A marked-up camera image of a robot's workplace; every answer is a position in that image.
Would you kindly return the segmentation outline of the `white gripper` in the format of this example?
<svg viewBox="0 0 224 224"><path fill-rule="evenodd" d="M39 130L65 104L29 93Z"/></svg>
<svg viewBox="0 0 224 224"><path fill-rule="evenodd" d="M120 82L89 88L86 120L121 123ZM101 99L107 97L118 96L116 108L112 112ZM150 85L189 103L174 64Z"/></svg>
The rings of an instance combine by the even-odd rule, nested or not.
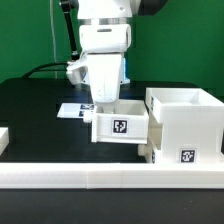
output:
<svg viewBox="0 0 224 224"><path fill-rule="evenodd" d="M93 102L114 104L119 97L124 53L131 44L130 25L82 25L79 35Z"/></svg>

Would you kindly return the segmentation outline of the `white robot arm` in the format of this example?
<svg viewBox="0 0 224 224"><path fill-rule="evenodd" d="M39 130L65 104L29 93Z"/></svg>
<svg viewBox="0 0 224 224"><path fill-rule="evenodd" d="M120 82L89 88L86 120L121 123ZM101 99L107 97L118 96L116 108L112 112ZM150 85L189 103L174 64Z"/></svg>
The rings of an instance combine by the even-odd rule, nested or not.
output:
<svg viewBox="0 0 224 224"><path fill-rule="evenodd" d="M119 98L124 53L131 45L130 19L155 15L168 0L60 0L71 47L67 76L87 80L96 105Z"/></svg>

